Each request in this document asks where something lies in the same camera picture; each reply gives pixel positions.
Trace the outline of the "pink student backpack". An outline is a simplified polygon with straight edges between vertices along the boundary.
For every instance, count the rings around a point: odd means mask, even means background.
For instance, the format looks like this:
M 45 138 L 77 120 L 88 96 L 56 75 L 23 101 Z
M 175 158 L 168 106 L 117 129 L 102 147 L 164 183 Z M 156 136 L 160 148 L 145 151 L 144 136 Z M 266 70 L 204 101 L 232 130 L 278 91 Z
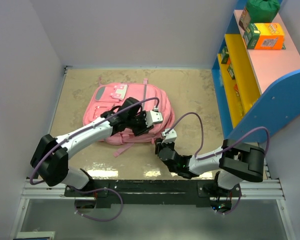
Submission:
M 170 128 L 175 121 L 175 112 L 171 106 L 167 93 L 153 84 L 149 84 L 145 78 L 142 83 L 127 83 L 127 82 L 113 82 L 109 84 L 99 84 L 95 90 L 85 113 L 83 115 L 82 123 L 84 126 L 93 122 L 100 117 L 102 113 L 111 110 L 115 106 L 121 106 L 127 98 L 132 97 L 138 101 L 157 97 L 159 103 L 155 100 L 142 103 L 142 108 L 145 111 L 153 110 L 158 107 L 163 116 L 163 122 L 155 124 L 153 129 L 141 136 L 134 136 L 132 130 L 125 129 L 111 137 L 108 137 L 104 142 L 123 147 L 119 148 L 113 153 L 118 157 L 124 151 L 132 147 L 134 144 L 154 143 L 155 139 L 161 137 L 161 132 Z

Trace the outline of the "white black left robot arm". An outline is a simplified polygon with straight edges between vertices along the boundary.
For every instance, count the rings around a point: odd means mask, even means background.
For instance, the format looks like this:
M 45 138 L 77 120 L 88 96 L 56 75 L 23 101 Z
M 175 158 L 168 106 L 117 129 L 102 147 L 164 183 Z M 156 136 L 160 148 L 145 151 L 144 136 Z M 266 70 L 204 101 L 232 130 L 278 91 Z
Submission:
M 33 172 L 29 182 L 37 185 L 34 178 L 39 175 L 41 181 L 50 187 L 65 184 L 75 188 L 82 196 L 89 196 L 94 190 L 91 177 L 84 170 L 71 169 L 69 160 L 91 144 L 125 129 L 132 130 L 136 137 L 147 134 L 162 120 L 158 107 L 146 111 L 142 101 L 129 97 L 122 105 L 103 112 L 91 123 L 70 133 L 57 137 L 46 134 L 40 139 L 30 161 Z

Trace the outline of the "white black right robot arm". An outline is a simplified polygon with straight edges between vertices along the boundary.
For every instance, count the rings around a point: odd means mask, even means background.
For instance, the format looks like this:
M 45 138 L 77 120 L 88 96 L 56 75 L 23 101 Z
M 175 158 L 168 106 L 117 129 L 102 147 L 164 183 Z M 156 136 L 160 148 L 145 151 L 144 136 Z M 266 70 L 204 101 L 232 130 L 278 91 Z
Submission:
M 213 192 L 220 197 L 242 181 L 261 183 L 263 181 L 265 151 L 255 145 L 239 143 L 227 149 L 235 141 L 225 139 L 220 147 L 206 154 L 180 155 L 174 142 L 155 140 L 155 154 L 171 173 L 185 179 L 220 169 L 213 183 Z

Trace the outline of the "green cloth bag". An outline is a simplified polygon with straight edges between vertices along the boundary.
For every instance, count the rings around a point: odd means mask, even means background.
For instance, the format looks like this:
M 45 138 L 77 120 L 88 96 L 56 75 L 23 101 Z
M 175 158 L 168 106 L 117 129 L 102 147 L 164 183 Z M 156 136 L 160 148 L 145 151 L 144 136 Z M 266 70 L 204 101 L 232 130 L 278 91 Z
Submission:
M 281 4 L 278 0 L 248 0 L 245 7 L 252 23 L 271 23 Z

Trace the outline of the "orange packet on shelf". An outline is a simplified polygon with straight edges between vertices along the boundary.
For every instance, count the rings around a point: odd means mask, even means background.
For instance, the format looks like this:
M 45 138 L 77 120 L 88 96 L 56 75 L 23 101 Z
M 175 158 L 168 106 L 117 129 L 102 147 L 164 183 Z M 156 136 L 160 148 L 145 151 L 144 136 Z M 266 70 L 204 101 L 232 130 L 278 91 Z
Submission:
M 236 99 L 237 99 L 237 102 L 238 102 L 238 106 L 240 108 L 240 111 L 243 111 L 243 105 L 242 105 L 242 101 L 241 101 L 241 97 L 240 97 L 240 93 L 239 93 L 239 88 L 238 88 L 238 85 L 235 84 L 233 86 L 233 89 L 235 91 L 235 95 L 236 95 Z

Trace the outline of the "small green box lower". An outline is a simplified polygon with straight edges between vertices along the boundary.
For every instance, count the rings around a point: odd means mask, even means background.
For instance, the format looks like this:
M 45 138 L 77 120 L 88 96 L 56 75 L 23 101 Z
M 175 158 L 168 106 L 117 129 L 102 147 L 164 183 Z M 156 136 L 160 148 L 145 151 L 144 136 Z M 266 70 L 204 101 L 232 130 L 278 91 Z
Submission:
M 235 79 L 235 73 L 234 73 L 234 69 L 233 69 L 232 63 L 230 63 L 228 65 L 227 72 L 228 72 L 229 76 L 231 77 L 231 79 L 234 80 Z

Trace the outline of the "small green box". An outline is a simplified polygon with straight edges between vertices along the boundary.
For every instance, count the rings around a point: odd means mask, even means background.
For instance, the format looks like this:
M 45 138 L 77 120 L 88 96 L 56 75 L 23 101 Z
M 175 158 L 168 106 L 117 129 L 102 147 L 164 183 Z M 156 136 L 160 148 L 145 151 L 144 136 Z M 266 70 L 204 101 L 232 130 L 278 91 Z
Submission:
M 226 45 L 223 46 L 220 54 L 221 64 L 229 65 L 231 63 L 228 47 Z
M 227 72 L 228 72 L 229 76 L 231 77 L 231 79 L 234 80 L 235 79 L 235 73 L 234 73 L 234 69 L 233 69 L 232 63 L 230 63 L 228 65 Z

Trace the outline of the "blue yellow pink shelf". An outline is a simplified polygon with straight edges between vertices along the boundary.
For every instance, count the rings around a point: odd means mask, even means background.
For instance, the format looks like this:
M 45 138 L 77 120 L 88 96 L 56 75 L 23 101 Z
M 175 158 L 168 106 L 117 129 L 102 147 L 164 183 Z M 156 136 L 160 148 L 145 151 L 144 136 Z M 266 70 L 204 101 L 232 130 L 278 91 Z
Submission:
M 221 43 L 228 48 L 235 79 L 220 55 L 211 69 L 223 136 L 234 140 L 259 126 L 272 136 L 300 115 L 300 53 L 288 32 L 283 50 L 247 49 L 239 26 L 245 4 L 236 3 Z

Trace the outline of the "small green box upper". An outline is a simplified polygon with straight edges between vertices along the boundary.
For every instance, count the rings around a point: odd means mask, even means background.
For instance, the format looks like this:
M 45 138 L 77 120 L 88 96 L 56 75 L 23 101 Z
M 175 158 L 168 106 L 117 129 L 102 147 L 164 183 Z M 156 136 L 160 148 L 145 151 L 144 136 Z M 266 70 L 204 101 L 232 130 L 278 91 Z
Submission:
M 228 47 L 226 45 L 223 46 L 220 54 L 221 64 L 229 65 L 231 63 Z

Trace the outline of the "orange green crayon box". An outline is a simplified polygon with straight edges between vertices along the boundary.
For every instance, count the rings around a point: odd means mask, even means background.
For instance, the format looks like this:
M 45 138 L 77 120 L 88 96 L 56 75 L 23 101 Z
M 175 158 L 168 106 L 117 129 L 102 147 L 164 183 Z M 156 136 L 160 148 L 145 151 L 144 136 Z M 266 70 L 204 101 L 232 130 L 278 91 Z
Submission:
M 250 23 L 243 40 L 248 50 L 282 50 L 285 33 L 279 23 Z

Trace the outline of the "brown card box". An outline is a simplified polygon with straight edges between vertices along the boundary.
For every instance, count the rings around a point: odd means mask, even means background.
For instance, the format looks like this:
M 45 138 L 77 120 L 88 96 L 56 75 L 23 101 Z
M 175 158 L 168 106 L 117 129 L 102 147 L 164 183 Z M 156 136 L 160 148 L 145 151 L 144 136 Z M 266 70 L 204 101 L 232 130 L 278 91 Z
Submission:
M 247 7 L 245 6 L 243 8 L 243 11 L 240 15 L 240 18 L 239 18 L 239 26 L 243 29 L 243 30 L 246 30 L 246 28 L 249 26 L 250 24 L 250 21 L 251 21 L 251 17 L 250 17 L 250 14 L 249 14 L 249 11 L 247 10 Z

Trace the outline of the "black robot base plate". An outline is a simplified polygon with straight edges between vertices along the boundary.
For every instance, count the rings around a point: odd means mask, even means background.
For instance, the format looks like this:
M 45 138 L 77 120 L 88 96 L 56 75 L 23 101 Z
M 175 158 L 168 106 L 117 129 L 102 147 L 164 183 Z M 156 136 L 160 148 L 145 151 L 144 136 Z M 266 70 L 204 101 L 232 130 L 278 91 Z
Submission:
M 80 206 L 81 200 L 94 202 L 96 208 L 110 208 L 120 204 L 119 197 L 109 191 L 115 190 L 125 205 L 193 205 L 209 208 L 218 204 L 230 207 L 230 200 L 241 195 L 239 185 L 231 190 L 217 189 L 214 180 L 114 180 L 100 179 L 86 186 L 84 191 L 101 189 L 97 193 L 79 193 L 69 186 L 64 196 L 74 198 Z

